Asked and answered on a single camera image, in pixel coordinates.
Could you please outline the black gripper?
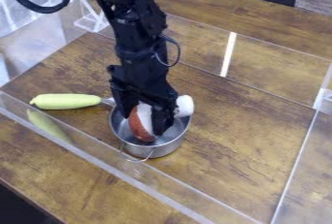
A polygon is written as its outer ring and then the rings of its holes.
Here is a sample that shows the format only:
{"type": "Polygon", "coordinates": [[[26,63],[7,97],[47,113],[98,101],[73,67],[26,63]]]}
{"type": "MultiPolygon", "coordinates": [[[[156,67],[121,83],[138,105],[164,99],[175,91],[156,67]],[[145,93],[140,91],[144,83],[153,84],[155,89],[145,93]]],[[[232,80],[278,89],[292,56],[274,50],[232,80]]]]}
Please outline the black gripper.
{"type": "Polygon", "coordinates": [[[130,116],[140,102],[152,105],[153,134],[161,136],[175,124],[179,97],[168,82],[168,57],[121,57],[120,65],[110,65],[108,71],[112,94],[122,116],[130,116]]]}

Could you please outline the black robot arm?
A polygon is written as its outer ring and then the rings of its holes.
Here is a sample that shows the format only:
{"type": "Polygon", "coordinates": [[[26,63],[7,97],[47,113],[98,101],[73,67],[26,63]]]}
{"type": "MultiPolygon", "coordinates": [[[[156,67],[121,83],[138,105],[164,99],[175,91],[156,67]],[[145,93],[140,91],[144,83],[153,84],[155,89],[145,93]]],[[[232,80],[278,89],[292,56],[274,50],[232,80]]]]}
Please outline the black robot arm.
{"type": "Polygon", "coordinates": [[[121,63],[108,67],[113,98],[128,116],[138,103],[152,106],[153,134],[175,124],[179,92],[168,82],[167,14],[155,0],[97,0],[116,37],[121,63]]]}

